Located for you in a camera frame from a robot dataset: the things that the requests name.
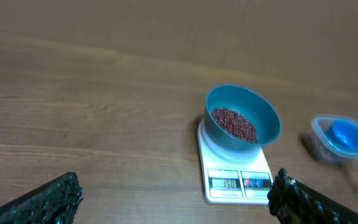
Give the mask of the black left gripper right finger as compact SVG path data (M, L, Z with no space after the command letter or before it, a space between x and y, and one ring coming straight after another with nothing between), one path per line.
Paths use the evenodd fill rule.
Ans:
M281 168L267 194L281 224L358 224L358 213L291 178Z

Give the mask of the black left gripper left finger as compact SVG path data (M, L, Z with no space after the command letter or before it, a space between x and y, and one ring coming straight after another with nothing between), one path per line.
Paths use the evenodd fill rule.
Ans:
M72 224L83 200L75 172L67 172L0 206L0 224Z

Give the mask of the blue plastic measuring scoop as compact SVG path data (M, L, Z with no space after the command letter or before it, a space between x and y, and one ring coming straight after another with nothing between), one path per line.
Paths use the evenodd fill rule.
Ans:
M336 120L326 131L333 143L358 152L358 125L346 120Z

